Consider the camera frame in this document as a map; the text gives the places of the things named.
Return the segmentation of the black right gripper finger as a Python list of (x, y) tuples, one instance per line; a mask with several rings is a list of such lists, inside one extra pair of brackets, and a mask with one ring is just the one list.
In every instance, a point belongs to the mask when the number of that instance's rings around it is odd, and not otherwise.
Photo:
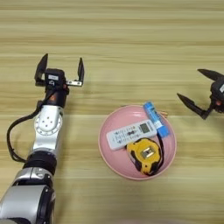
[(182, 95), (182, 94), (177, 94), (178, 98), (194, 113), (199, 115), (202, 119), (206, 120), (209, 114), (211, 113), (211, 108), (208, 109), (202, 109), (198, 107), (194, 101), (189, 99), (188, 97)]
[(212, 81), (224, 81), (224, 75), (214, 70), (199, 69), (199, 72)]

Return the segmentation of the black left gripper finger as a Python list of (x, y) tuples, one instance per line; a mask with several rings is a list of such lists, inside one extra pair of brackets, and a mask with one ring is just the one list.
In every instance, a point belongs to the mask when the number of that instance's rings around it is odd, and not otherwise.
[(79, 65), (78, 65), (78, 77), (79, 77), (78, 81), (83, 82), (84, 74), (85, 74), (84, 63), (82, 58), (80, 58)]
[(37, 65), (36, 73), (34, 75), (34, 80), (37, 83), (44, 82), (44, 80), (42, 79), (42, 75), (45, 73), (46, 66), (47, 66), (47, 60), (48, 60), (48, 54), (46, 53)]

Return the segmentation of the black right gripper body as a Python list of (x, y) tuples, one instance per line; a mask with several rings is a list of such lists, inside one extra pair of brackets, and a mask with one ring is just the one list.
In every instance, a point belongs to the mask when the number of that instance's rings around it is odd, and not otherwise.
[(210, 114), (213, 110), (215, 110), (218, 113), (224, 113), (224, 103), (221, 101), (212, 99), (207, 109), (207, 113)]

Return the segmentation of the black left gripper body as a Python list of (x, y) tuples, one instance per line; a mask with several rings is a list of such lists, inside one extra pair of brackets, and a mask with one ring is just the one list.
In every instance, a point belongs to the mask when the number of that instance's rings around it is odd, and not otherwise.
[(38, 101), (37, 107), (41, 108), (44, 105), (58, 106), (64, 108), (66, 105), (67, 96), (69, 95), (69, 86), (81, 87), (83, 83), (77, 80), (67, 80), (62, 88), (47, 89), (45, 99)]

